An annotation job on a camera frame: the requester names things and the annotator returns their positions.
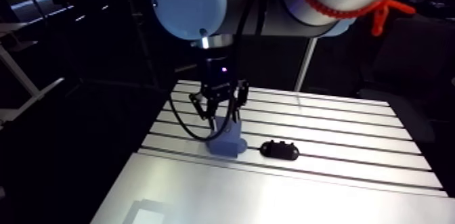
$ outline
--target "black cord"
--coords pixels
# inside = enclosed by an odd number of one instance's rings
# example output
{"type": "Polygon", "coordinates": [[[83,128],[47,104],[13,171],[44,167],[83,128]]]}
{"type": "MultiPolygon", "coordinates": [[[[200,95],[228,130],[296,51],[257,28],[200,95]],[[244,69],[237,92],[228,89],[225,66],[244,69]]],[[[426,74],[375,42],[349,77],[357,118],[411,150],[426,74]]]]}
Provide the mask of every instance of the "black cord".
{"type": "Polygon", "coordinates": [[[259,36],[262,33],[266,13],[267,13],[267,0],[259,0],[259,5],[258,5],[258,9],[257,9],[256,31],[255,31],[256,36],[259,36]]]}
{"type": "Polygon", "coordinates": [[[175,109],[171,94],[169,94],[169,104],[171,105],[172,113],[174,113],[177,121],[179,122],[180,126],[185,130],[185,132],[188,133],[188,135],[190,135],[194,139],[197,139],[197,140],[200,140],[200,141],[205,141],[205,142],[212,141],[214,139],[217,139],[224,132],[226,127],[228,126],[228,123],[230,121],[232,112],[234,111],[234,108],[235,108],[234,105],[236,103],[234,92],[236,91],[236,85],[237,85],[236,76],[235,76],[235,75],[237,75],[236,74],[237,50],[238,50],[239,42],[240,42],[240,40],[242,38],[242,33],[243,33],[243,29],[244,29],[245,24],[246,24],[246,19],[248,19],[248,15],[250,14],[251,7],[253,6],[254,1],[255,0],[247,0],[246,1],[245,8],[243,9],[242,15],[240,17],[240,21],[239,21],[238,26],[237,26],[236,35],[234,36],[234,44],[233,44],[233,47],[232,47],[233,54],[232,54],[232,61],[231,61],[232,68],[233,68],[232,74],[234,76],[232,77],[232,82],[231,82],[231,89],[230,89],[231,96],[229,98],[229,104],[227,106],[226,116],[224,118],[223,124],[221,125],[221,128],[218,128],[218,131],[214,135],[211,135],[211,136],[208,136],[208,137],[200,137],[200,136],[194,134],[185,125],[185,123],[181,120],[179,113],[175,109]]]}

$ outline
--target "aluminum table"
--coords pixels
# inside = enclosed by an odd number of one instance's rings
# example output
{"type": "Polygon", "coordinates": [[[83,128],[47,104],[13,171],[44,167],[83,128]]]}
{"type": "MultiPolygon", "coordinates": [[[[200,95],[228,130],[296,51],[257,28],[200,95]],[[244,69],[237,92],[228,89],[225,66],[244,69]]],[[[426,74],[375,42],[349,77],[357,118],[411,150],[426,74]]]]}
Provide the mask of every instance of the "aluminum table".
{"type": "MultiPolygon", "coordinates": [[[[198,90],[179,81],[172,98],[204,136],[188,99],[198,90]]],[[[455,223],[455,201],[388,103],[251,88],[240,115],[248,150],[224,158],[189,138],[166,103],[93,223],[455,223]],[[271,139],[301,155],[262,157],[271,139]]]]}

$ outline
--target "floor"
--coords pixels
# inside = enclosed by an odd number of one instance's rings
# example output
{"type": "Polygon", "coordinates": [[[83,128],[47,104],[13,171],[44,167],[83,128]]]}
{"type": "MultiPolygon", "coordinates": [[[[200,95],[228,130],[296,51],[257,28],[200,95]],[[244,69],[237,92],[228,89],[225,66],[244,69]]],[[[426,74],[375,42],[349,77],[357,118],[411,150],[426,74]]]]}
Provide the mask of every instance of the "floor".
{"type": "Polygon", "coordinates": [[[73,86],[61,85],[1,132],[0,162],[13,163],[1,173],[14,223],[90,222],[164,103],[147,89],[73,86]]]}

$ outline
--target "blue block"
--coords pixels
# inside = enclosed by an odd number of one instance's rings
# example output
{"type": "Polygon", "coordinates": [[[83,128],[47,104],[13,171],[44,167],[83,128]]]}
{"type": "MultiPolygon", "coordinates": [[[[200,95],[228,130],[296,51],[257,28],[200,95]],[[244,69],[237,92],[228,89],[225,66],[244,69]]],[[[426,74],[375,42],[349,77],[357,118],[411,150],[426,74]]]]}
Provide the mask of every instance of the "blue block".
{"type": "MultiPolygon", "coordinates": [[[[224,117],[215,117],[217,128],[221,128],[224,117]]],[[[247,148],[246,141],[240,138],[242,132],[242,121],[229,121],[225,132],[218,138],[207,142],[209,152],[214,155],[237,158],[238,154],[245,152],[247,148]]]]}

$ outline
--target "orange strap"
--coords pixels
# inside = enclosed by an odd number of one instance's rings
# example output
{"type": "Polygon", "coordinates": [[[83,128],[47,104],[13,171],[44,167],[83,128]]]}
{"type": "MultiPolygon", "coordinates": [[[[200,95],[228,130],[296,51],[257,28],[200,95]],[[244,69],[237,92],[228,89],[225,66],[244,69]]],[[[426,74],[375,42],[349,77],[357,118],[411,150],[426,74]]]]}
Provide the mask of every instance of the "orange strap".
{"type": "Polygon", "coordinates": [[[318,0],[305,0],[312,8],[317,12],[330,16],[336,19],[348,19],[356,18],[359,16],[364,16],[369,12],[374,12],[374,22],[371,33],[374,36],[380,36],[384,30],[384,24],[389,15],[389,8],[394,7],[407,14],[415,14],[416,10],[413,7],[410,7],[406,4],[400,3],[394,0],[378,0],[367,7],[353,10],[353,11],[339,11],[331,9],[324,4],[320,3],[318,0]]]}

